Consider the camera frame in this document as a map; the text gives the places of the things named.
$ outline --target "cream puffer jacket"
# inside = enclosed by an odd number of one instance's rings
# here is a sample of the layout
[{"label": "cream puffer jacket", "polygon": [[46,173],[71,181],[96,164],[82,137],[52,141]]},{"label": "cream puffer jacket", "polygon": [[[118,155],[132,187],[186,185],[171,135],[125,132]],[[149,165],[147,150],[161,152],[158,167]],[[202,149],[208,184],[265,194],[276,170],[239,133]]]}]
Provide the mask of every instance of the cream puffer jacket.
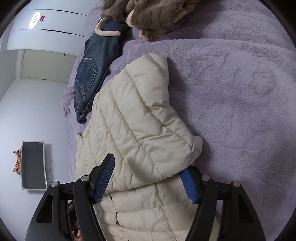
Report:
[{"label": "cream puffer jacket", "polygon": [[[77,139],[76,177],[108,153],[115,169],[95,211],[108,241],[183,241],[197,205],[178,173],[199,156],[193,136],[169,104],[165,57],[150,53],[125,66],[95,96]],[[215,220],[211,240],[216,240]]]}]

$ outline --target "purple blanket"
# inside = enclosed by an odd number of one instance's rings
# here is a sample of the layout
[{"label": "purple blanket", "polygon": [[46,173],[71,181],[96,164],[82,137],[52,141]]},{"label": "purple blanket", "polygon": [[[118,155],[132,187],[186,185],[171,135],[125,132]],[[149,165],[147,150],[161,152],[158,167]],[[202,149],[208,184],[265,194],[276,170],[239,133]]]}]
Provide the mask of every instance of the purple blanket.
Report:
[{"label": "purple blanket", "polygon": [[[89,35],[99,18],[100,6]],[[284,28],[259,0],[201,0],[180,29],[155,42],[129,34],[104,84],[143,54],[167,56],[170,103],[205,141],[197,166],[216,181],[241,182],[273,241],[296,206],[296,50]],[[86,127],[73,107],[82,55],[63,98],[73,180],[76,137]]]}]

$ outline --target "blue denim jeans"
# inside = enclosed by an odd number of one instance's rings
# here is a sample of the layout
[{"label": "blue denim jeans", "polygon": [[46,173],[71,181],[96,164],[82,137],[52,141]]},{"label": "blue denim jeans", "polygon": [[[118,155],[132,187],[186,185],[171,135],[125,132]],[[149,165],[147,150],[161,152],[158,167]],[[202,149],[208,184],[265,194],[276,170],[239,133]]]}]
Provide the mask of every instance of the blue denim jeans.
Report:
[{"label": "blue denim jeans", "polygon": [[107,20],[101,26],[103,31],[119,31],[119,37],[99,36],[96,33],[85,42],[84,56],[77,68],[74,82],[74,107],[77,121],[84,123],[92,110],[95,95],[102,87],[110,64],[122,50],[123,35],[130,27],[125,23]]}]

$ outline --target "white tv frame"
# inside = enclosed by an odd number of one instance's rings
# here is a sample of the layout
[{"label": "white tv frame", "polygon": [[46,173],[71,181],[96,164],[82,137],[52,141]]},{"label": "white tv frame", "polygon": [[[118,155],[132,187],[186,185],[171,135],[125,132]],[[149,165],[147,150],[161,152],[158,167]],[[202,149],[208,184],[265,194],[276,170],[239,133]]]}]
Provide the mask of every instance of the white tv frame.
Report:
[{"label": "white tv frame", "polygon": [[[45,171],[45,142],[44,141],[22,141],[22,145],[24,142],[38,142],[38,143],[43,143],[43,170],[44,170],[44,178],[45,178],[45,186],[47,189],[47,180],[46,180],[46,171]],[[20,163],[20,181],[22,185],[22,161]],[[46,191],[46,189],[30,189],[30,188],[23,188],[22,190],[27,190],[27,191]]]}]

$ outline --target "tv screen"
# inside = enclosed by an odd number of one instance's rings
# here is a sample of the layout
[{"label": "tv screen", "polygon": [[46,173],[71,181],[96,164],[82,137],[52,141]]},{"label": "tv screen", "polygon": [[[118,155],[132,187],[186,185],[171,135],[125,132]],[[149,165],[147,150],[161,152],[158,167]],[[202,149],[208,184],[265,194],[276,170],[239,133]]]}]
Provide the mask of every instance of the tv screen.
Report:
[{"label": "tv screen", "polygon": [[46,190],[44,142],[22,142],[21,179],[23,190]]}]

